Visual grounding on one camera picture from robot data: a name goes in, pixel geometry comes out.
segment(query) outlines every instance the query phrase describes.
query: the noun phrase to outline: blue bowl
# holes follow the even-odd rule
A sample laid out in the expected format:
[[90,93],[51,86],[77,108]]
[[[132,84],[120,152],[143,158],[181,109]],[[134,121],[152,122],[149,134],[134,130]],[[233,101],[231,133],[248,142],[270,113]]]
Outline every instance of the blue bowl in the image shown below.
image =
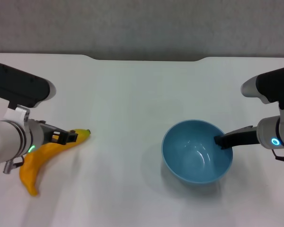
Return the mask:
[[223,134],[208,122],[180,122],[164,136],[163,160],[170,171],[186,183],[217,181],[226,174],[232,163],[232,149],[221,150],[213,139]]

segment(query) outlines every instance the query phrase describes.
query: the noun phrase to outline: yellow banana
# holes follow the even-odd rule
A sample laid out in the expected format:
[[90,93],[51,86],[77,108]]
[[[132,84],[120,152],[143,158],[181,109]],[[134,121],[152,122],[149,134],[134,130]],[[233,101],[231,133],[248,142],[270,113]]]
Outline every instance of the yellow banana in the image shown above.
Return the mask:
[[33,153],[28,153],[24,158],[24,164],[20,167],[19,176],[21,182],[27,188],[27,191],[32,196],[38,195],[38,190],[35,188],[36,178],[41,166],[52,157],[60,154],[62,151],[75,147],[85,141],[90,131],[85,129],[74,129],[78,134],[76,142],[67,143],[66,145],[47,143],[42,145]]

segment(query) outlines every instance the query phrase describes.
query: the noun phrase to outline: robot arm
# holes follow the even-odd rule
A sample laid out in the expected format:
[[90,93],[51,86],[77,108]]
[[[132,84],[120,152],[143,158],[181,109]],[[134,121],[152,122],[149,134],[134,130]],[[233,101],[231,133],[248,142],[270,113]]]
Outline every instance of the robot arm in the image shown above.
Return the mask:
[[280,116],[262,119],[257,127],[245,127],[217,136],[222,149],[247,144],[261,144],[267,149],[284,148],[284,68],[263,73],[246,81],[241,87],[245,97],[258,97],[264,104],[278,102]]
[[[23,156],[43,144],[65,145],[76,141],[78,135],[74,131],[67,132],[45,121],[29,119],[28,107],[37,107],[54,95],[55,87],[50,81],[0,64],[0,98],[9,101],[0,121],[0,163],[6,162],[5,174],[23,165]],[[14,163],[17,157],[22,157],[22,162]]]

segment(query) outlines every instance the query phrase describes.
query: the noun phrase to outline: green led light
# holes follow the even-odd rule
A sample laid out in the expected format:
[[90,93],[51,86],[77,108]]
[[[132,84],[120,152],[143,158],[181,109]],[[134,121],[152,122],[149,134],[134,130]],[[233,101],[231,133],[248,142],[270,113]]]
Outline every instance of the green led light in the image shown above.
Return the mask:
[[32,145],[32,146],[30,147],[30,149],[28,150],[28,153],[30,153],[34,148],[35,148],[35,145]]

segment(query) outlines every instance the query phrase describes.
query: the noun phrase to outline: blue led ring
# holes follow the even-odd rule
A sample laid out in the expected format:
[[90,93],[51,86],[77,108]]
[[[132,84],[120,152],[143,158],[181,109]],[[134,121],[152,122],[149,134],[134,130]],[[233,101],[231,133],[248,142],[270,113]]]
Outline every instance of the blue led ring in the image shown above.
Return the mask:
[[276,138],[272,138],[272,139],[271,139],[271,142],[272,142],[274,145],[276,145],[276,146],[280,145],[280,141],[279,141],[278,139],[276,139]]

